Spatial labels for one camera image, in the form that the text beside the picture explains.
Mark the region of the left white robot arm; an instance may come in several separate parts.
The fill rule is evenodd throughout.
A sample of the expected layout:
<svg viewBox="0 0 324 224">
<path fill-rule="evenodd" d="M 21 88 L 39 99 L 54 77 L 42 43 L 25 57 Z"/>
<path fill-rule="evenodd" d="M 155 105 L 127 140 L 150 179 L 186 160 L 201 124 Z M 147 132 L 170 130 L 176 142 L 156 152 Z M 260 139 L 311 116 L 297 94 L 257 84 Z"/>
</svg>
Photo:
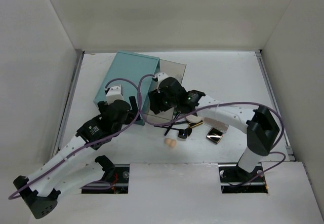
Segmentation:
<svg viewBox="0 0 324 224">
<path fill-rule="evenodd" d="M 136 99 L 131 96 L 129 100 L 99 102 L 100 114 L 85 122 L 63 149 L 39 170 L 13 181 L 35 219 L 53 211 L 70 189 L 117 180 L 115 165 L 98 150 L 118 136 L 124 125 L 137 120 Z"/>
</svg>

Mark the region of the clear acrylic box door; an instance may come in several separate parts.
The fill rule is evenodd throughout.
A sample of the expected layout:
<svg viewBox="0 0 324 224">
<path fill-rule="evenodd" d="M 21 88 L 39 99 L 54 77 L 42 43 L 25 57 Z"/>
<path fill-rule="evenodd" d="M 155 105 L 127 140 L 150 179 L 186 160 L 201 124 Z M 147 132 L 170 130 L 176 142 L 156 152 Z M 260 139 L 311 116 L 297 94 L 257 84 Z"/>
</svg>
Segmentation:
<svg viewBox="0 0 324 224">
<path fill-rule="evenodd" d="M 182 86 L 186 65 L 159 60 L 151 76 L 142 79 L 140 89 L 148 87 L 141 93 L 142 113 L 153 124 L 166 123 L 177 114 L 176 104 L 185 95 Z"/>
</svg>

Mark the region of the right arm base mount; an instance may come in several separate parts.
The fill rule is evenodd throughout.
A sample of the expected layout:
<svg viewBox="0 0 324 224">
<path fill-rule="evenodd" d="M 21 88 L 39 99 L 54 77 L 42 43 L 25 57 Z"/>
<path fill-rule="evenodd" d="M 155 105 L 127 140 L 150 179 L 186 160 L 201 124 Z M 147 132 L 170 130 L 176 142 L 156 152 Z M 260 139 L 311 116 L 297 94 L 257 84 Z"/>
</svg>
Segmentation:
<svg viewBox="0 0 324 224">
<path fill-rule="evenodd" d="M 251 173 L 247 173 L 235 164 L 219 165 L 221 192 L 223 194 L 267 194 L 268 188 L 259 164 Z"/>
</svg>

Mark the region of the teal makeup organizer box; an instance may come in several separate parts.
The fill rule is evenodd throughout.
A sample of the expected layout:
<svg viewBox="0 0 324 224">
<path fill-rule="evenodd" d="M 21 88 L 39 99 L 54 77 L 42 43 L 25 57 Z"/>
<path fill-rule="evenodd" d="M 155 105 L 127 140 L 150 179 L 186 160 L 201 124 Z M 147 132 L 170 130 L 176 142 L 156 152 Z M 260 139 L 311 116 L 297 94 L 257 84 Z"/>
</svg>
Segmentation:
<svg viewBox="0 0 324 224">
<path fill-rule="evenodd" d="M 110 65 L 99 89 L 93 100 L 96 107 L 100 101 L 106 101 L 104 88 L 107 83 L 116 78 L 124 78 L 133 82 L 136 86 L 140 79 L 146 74 L 156 74 L 160 72 L 160 58 L 148 55 L 142 55 L 127 51 L 118 51 Z M 137 100 L 137 90 L 128 82 L 115 81 L 109 86 L 121 85 L 123 90 L 124 100 L 130 103 L 129 97 L 135 96 Z M 142 112 L 149 112 L 148 92 L 154 90 L 155 83 L 151 77 L 145 78 L 141 83 L 142 95 Z"/>
</svg>

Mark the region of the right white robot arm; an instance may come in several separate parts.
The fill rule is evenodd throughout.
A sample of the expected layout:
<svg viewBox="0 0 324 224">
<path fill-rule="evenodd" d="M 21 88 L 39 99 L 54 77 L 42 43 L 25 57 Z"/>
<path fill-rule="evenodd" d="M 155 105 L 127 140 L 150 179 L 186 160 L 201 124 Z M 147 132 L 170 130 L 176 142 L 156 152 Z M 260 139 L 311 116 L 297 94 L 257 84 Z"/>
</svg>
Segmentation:
<svg viewBox="0 0 324 224">
<path fill-rule="evenodd" d="M 235 168 L 236 178 L 247 181 L 256 165 L 268 156 L 279 134 L 279 126 L 270 108 L 251 102 L 221 103 L 204 92 L 186 91 L 177 79 L 160 72 L 153 76 L 157 88 L 149 92 L 150 110 L 155 114 L 171 108 L 183 114 L 187 121 L 198 123 L 211 119 L 232 126 L 247 136 L 247 147 Z"/>
</svg>

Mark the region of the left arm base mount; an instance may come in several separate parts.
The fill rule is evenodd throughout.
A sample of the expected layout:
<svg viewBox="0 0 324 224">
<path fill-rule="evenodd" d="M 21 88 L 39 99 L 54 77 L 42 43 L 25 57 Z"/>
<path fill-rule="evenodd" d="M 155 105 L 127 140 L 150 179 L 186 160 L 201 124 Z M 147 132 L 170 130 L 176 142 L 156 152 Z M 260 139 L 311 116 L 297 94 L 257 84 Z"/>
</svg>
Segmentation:
<svg viewBox="0 0 324 224">
<path fill-rule="evenodd" d="M 82 188 L 82 194 L 127 194 L 129 191 L 130 166 L 116 165 L 109 179 L 101 179 Z"/>
</svg>

